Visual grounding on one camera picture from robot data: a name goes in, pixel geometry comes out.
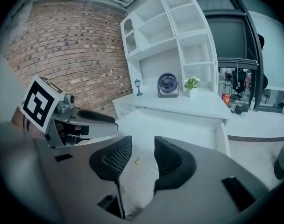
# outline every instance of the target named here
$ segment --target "brick wall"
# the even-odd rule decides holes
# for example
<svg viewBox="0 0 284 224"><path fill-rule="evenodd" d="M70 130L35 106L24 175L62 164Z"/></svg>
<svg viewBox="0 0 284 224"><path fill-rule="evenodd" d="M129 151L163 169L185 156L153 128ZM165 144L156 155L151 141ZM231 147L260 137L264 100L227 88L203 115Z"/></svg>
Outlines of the brick wall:
<svg viewBox="0 0 284 224"><path fill-rule="evenodd" d="M85 0L34 2L7 60L23 83L47 77L73 93L77 107L116 117L112 100L132 93L120 31L125 17Z"/></svg>

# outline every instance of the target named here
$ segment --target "white bottle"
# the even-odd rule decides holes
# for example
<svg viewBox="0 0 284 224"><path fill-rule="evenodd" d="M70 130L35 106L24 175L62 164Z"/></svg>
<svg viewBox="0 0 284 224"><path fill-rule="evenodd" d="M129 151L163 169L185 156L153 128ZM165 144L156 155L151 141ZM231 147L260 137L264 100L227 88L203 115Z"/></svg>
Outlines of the white bottle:
<svg viewBox="0 0 284 224"><path fill-rule="evenodd" d="M251 100L250 110L254 110L254 105L255 105L255 98L253 98L253 99Z"/></svg>

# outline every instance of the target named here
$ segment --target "potted plant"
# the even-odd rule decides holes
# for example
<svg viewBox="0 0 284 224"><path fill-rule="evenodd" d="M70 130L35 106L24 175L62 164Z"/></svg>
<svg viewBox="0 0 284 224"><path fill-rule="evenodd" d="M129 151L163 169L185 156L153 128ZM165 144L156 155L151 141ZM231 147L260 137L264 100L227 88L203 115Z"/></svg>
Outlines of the potted plant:
<svg viewBox="0 0 284 224"><path fill-rule="evenodd" d="M191 77L184 80L188 97L193 97L200 87L200 79Z"/></svg>

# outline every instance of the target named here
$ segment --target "black lamp post figurine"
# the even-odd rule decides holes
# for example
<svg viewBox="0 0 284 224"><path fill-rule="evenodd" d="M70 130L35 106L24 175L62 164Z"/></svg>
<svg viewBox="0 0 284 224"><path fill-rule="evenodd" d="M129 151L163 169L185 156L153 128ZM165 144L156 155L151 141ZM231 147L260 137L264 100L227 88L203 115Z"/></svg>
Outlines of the black lamp post figurine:
<svg viewBox="0 0 284 224"><path fill-rule="evenodd" d="M138 88L138 94L137 94L137 96L141 96L141 95L143 95L143 93L141 93L140 92L140 84L141 84L141 81L140 80L138 80L138 79L136 79L135 81L134 81L134 83L135 83L135 86Z"/></svg>

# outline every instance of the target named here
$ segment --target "white bookshelf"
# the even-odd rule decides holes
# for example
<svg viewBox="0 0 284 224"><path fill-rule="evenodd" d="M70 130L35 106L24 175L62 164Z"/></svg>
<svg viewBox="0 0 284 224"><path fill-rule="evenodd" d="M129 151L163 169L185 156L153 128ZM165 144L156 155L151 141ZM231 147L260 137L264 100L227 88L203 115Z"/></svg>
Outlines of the white bookshelf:
<svg viewBox="0 0 284 224"><path fill-rule="evenodd" d="M182 91L183 80L196 76L202 88L217 93L216 51L196 0L150 0L121 22L121 33L134 92L136 79L141 80L142 91L156 91L156 83L150 81L161 70L162 74L176 73ZM179 62L168 57L166 51L173 49L178 50L175 59Z"/></svg>

